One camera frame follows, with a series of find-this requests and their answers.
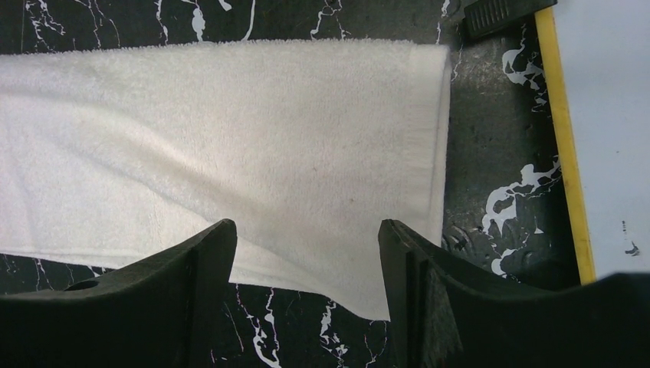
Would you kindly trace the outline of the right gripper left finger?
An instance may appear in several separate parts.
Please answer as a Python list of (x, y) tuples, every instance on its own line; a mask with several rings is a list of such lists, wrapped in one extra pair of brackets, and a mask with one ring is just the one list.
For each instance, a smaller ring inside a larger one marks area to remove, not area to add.
[(224, 219), (124, 268), (1, 298), (3, 367), (207, 367), (238, 237)]

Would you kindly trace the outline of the cream white towel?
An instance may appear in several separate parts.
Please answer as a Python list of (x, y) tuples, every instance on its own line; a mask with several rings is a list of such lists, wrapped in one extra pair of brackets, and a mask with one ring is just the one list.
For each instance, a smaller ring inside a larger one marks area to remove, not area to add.
[(440, 239), (450, 89), (408, 41), (4, 55), (1, 251), (118, 269), (231, 219), (231, 282), (386, 320), (379, 227)]

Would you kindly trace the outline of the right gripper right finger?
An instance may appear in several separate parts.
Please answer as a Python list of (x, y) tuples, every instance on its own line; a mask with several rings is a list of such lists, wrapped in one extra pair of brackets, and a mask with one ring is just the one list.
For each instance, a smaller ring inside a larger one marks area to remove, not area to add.
[(399, 367), (647, 367), (649, 276), (565, 291), (499, 277), (387, 219), (378, 234)]

